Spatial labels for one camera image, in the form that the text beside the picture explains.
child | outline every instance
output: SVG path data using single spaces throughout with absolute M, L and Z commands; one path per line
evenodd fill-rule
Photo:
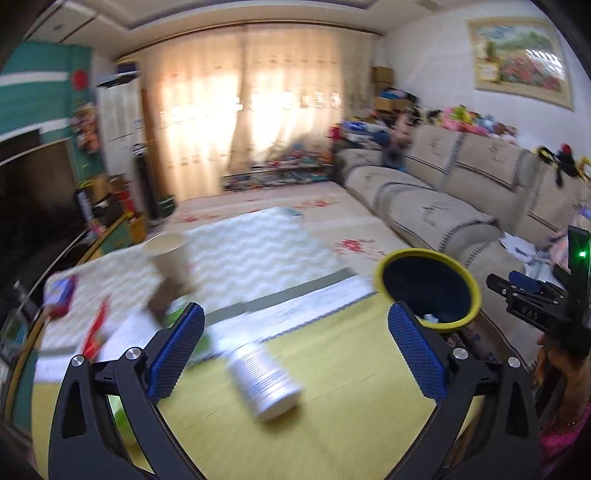
M 392 130 L 391 141 L 382 153 L 384 167 L 404 171 L 402 150 L 411 142 L 412 130 L 410 114 L 408 112 L 400 113 Z
M 544 337 L 540 338 L 538 344 L 544 344 Z M 567 382 L 552 422 L 541 432 L 541 478 L 545 478 L 563 460 L 591 414 L 591 361 L 588 356 L 575 358 L 558 348 L 540 349 L 537 360 L 534 372 L 537 385 L 544 381 L 544 366 L 547 361 L 562 372 Z

metal screw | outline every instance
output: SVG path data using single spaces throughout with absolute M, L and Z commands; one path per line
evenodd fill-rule
M 136 360 L 142 354 L 142 350 L 134 346 L 125 352 L 125 358 L 127 360 Z
M 456 357 L 458 360 L 465 360 L 466 358 L 468 358 L 468 352 L 466 352 L 464 348 L 454 348 L 453 356 Z
M 76 355 L 73 359 L 72 359 L 72 366 L 73 367 L 79 367 L 84 363 L 84 357 L 82 355 Z
M 513 368 L 519 368 L 521 366 L 519 359 L 515 358 L 514 356 L 510 356 L 507 360 L 507 363 L 509 363 L 509 366 Z

ceiling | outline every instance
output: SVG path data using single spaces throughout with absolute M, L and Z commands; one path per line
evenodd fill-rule
M 56 1 L 28 40 L 78 44 L 115 59 L 178 33 L 253 20 L 309 20 L 386 33 L 482 0 L 70 0 Z

sofa cushion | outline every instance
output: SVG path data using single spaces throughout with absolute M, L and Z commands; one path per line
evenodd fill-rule
M 413 188 L 385 201 L 382 219 L 413 247 L 457 258 L 467 245 L 502 236 L 495 219 L 445 193 Z
M 497 218 L 515 231 L 540 161 L 501 140 L 466 134 L 443 191 Z
M 405 155 L 404 165 L 408 173 L 436 190 L 440 189 L 464 137 L 460 132 L 420 125 L 415 129 L 413 146 Z
M 336 156 L 336 169 L 338 171 L 337 181 L 341 185 L 344 185 L 347 181 L 349 173 L 351 173 L 351 171 L 357 167 L 364 167 L 368 165 L 379 167 L 381 164 L 381 150 L 364 150 L 362 148 L 341 150 Z
M 384 193 L 397 192 L 413 187 L 431 189 L 425 182 L 398 170 L 386 167 L 358 167 L 351 170 L 345 188 L 374 212 Z
M 488 240 L 466 247 L 460 253 L 458 261 L 468 269 L 480 285 L 481 314 L 490 324 L 496 326 L 500 335 L 513 347 L 525 369 L 531 370 L 540 349 L 537 340 L 541 332 L 507 313 L 505 299 L 486 286 L 486 278 L 491 273 L 501 278 L 508 278 L 513 270 L 525 273 L 525 265 L 513 257 L 498 240 Z
M 580 178 L 562 174 L 564 186 L 556 186 L 556 169 L 542 164 L 535 185 L 521 211 L 515 234 L 538 248 L 548 245 L 548 237 L 574 218 L 580 205 L 589 205 L 591 191 Z

television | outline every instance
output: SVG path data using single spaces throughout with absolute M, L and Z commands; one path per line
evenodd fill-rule
M 69 148 L 63 139 L 0 162 L 0 327 L 14 283 L 40 304 L 52 267 L 86 233 Z

